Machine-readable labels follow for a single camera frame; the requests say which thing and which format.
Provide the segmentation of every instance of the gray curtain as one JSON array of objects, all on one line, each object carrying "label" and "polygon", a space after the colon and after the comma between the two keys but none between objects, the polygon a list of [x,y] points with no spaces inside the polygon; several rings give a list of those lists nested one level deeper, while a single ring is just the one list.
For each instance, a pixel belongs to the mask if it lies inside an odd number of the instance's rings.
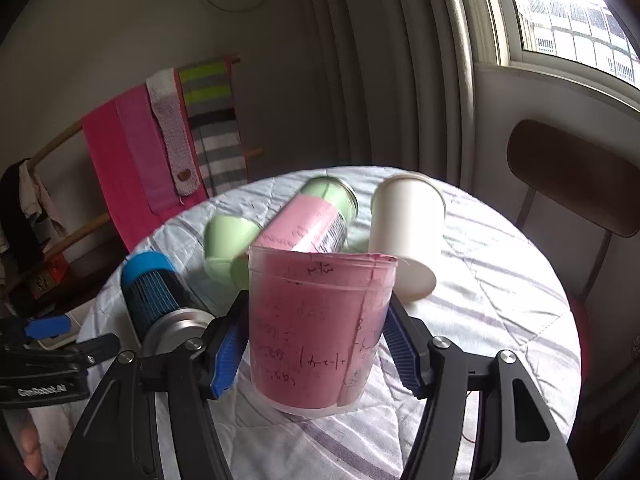
[{"label": "gray curtain", "polygon": [[341,164],[470,189],[472,56],[462,0],[307,0]]}]

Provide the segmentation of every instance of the table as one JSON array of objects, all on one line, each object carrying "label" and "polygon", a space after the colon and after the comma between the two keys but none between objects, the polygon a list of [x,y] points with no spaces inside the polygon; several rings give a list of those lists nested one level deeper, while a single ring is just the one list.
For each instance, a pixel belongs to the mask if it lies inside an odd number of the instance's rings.
[{"label": "table", "polygon": [[[212,313],[221,315],[235,293],[214,286],[202,270],[202,233],[213,215],[240,214],[265,224],[308,178],[338,176],[352,185],[360,206],[349,230],[348,248],[365,251],[372,194],[380,181],[399,171],[333,168],[254,182],[169,220],[135,252],[167,254]],[[467,193],[434,183],[447,203],[442,268],[436,273],[438,285],[433,294],[406,305],[407,310],[422,318],[433,335],[450,338],[466,352],[488,356],[505,348],[516,352],[567,439],[580,391],[580,347],[562,286],[545,257],[508,220]],[[98,295],[80,338],[113,332],[123,349],[138,349],[120,291],[120,268]],[[106,368],[92,368],[92,388]],[[365,392],[347,413],[306,420],[264,405],[250,383],[247,352],[236,384],[210,407],[235,478],[390,480],[401,474],[424,404],[402,387],[383,338]],[[72,424],[82,408],[82,403],[76,403],[68,410]],[[467,401],[456,478],[468,477],[477,414],[477,394],[472,394]],[[39,419],[46,417],[34,418],[42,435],[46,423]],[[172,480],[179,475],[168,427],[163,398],[158,403],[160,448],[164,477]],[[50,471],[55,461],[49,459]]]}]

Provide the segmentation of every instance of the white quilted tablecloth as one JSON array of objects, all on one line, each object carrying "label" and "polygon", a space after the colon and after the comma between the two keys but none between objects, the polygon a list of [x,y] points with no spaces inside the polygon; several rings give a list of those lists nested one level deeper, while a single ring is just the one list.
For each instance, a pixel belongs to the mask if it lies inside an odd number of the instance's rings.
[{"label": "white quilted tablecloth", "polygon": [[[391,168],[334,168],[301,171],[254,182],[205,202],[170,220],[135,252],[167,254],[213,314],[224,314],[234,293],[221,290],[202,270],[204,227],[217,213],[240,214],[265,224],[302,186],[318,174],[338,176],[356,192],[360,213],[350,227],[348,248],[364,251],[370,227],[369,202],[377,184],[398,173]],[[436,182],[447,202],[442,268],[438,285],[425,300],[407,305],[433,335],[445,335],[464,351],[495,356],[511,349],[520,357],[568,438],[580,391],[580,347],[562,286],[545,257],[503,216],[459,189]],[[86,319],[80,339],[113,332],[123,349],[137,349],[124,299],[120,270],[110,277]],[[90,372],[95,388],[106,366]],[[166,480],[179,478],[169,433],[166,398],[158,405],[159,439]],[[210,403],[231,472],[238,479],[300,480],[398,478],[420,422],[423,401],[402,387],[384,339],[378,348],[360,402],[341,415],[306,420],[265,406],[250,383],[245,353],[236,383],[223,399]],[[456,478],[468,478],[477,420],[477,397],[468,398],[465,436]],[[82,403],[65,414],[71,425]],[[52,412],[32,410],[50,471],[59,457],[60,425]]]}]

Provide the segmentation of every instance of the pink label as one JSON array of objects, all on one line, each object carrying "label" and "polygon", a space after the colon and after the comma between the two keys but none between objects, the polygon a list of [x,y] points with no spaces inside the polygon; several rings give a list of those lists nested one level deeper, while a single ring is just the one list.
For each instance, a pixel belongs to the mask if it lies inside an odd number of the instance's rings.
[{"label": "pink label", "polygon": [[396,264],[380,254],[252,249],[249,338],[258,390],[296,408],[356,401],[375,357]]},{"label": "pink label", "polygon": [[305,253],[339,251],[344,236],[329,244],[325,240],[332,228],[336,230],[336,223],[344,224],[344,219],[333,204],[317,196],[298,194],[274,216],[252,245]]}]

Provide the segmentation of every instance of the striped tablecloth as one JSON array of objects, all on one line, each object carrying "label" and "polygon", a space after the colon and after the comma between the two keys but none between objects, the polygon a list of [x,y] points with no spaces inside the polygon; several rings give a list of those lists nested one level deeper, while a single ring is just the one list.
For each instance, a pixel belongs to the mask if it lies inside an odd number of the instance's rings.
[{"label": "striped tablecloth", "polygon": [[[380,181],[398,171],[334,168],[254,182],[168,221],[136,252],[167,254],[212,312],[224,312],[233,292],[213,287],[202,270],[202,233],[213,215],[241,214],[264,224],[306,179],[334,175],[353,186],[360,205],[348,246],[366,250],[372,194]],[[545,257],[503,216],[453,186],[436,184],[447,202],[442,268],[434,293],[407,305],[410,314],[422,318],[434,335],[445,335],[464,351],[487,356],[505,348],[516,352],[568,438],[580,391],[580,347],[558,278]],[[137,349],[119,281],[117,270],[98,296],[80,337],[113,332],[124,349]],[[92,388],[105,370],[106,366],[92,369]],[[76,403],[67,410],[72,424],[82,407]],[[402,387],[384,339],[365,393],[347,413],[307,420],[265,406],[250,383],[246,353],[234,387],[223,399],[210,403],[226,459],[238,479],[398,478],[423,407],[423,401]],[[468,478],[477,412],[478,400],[472,394],[466,407],[468,440],[461,441],[455,478]],[[42,413],[34,419],[43,435],[47,463],[54,470],[59,458],[47,441],[53,431]],[[166,399],[158,403],[158,421],[164,477],[178,479]]]}]

